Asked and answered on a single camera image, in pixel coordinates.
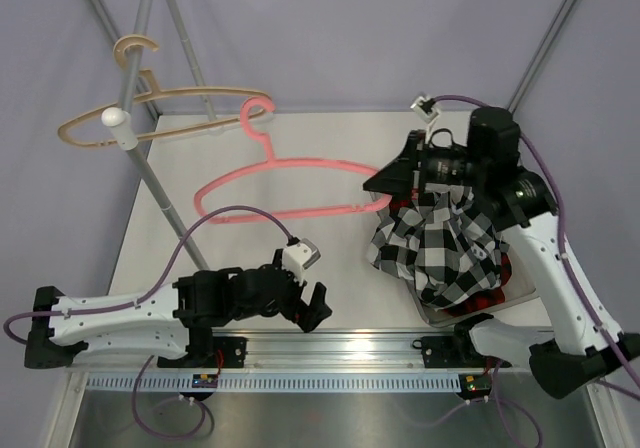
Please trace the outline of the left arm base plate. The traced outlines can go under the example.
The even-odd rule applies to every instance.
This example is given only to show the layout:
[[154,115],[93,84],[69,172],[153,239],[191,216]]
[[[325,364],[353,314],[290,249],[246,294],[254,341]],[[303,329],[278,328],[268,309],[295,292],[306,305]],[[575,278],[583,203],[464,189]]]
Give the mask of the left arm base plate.
[[205,333],[188,343],[185,353],[178,358],[159,357],[160,369],[195,369],[187,385],[179,393],[204,402],[220,384],[224,368],[240,369],[245,366],[248,340],[242,336],[214,336]]

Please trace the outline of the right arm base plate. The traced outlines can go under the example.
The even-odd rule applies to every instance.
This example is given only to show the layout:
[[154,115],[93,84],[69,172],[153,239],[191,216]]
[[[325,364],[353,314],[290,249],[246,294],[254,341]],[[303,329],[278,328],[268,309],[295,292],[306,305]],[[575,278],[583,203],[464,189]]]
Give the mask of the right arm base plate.
[[471,345],[453,335],[427,335],[414,339],[411,347],[420,352],[425,368],[493,368],[495,360],[477,353]]

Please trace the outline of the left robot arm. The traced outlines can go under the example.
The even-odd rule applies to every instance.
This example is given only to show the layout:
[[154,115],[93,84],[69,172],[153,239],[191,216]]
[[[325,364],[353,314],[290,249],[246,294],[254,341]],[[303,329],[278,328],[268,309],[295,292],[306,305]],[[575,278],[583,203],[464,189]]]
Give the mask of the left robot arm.
[[282,316],[304,333],[333,311],[316,283],[303,299],[304,272],[318,259],[298,243],[258,268],[201,270],[161,285],[152,295],[71,298],[53,286],[37,290],[24,365],[66,368],[104,358],[152,356],[164,369],[241,368],[247,341],[215,329],[254,317]]

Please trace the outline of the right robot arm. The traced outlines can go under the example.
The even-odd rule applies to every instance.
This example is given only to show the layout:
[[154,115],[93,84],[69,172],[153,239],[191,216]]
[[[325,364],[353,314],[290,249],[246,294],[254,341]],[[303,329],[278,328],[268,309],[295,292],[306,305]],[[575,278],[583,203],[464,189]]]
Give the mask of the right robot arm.
[[561,197],[545,167],[528,170],[528,142],[512,114],[476,103],[464,144],[436,143],[439,111],[420,99],[425,127],[363,185],[391,201],[367,257],[403,281],[434,311],[459,308],[500,289],[509,263],[525,265],[552,334],[513,326],[480,312],[454,327],[454,356],[528,369],[551,397],[562,399],[639,356],[639,337],[624,331],[599,301],[570,250]]

